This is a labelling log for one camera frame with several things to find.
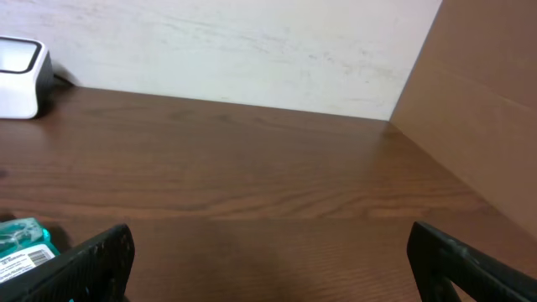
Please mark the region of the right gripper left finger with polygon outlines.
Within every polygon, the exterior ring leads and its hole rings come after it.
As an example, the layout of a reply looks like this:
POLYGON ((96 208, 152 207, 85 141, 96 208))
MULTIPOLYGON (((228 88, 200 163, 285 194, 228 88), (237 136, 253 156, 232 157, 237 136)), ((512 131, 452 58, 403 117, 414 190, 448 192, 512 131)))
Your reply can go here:
POLYGON ((4 302, 122 302, 135 247, 125 224, 1 284, 4 302))

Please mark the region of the teal mouthwash bottle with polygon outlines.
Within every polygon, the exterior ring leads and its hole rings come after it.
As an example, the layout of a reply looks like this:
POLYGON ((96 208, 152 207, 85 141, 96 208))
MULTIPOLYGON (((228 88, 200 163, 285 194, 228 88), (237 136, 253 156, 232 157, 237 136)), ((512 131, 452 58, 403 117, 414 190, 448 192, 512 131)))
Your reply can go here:
POLYGON ((50 232, 35 218, 1 223, 1 283, 59 255, 50 232))

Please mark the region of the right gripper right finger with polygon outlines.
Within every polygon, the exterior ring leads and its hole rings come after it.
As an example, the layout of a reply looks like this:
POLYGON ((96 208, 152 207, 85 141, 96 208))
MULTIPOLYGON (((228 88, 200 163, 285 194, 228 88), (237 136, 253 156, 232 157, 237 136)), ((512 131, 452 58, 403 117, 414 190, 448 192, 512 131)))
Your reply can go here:
POLYGON ((407 256, 423 301, 536 301, 536 280, 423 222, 409 234, 407 256))

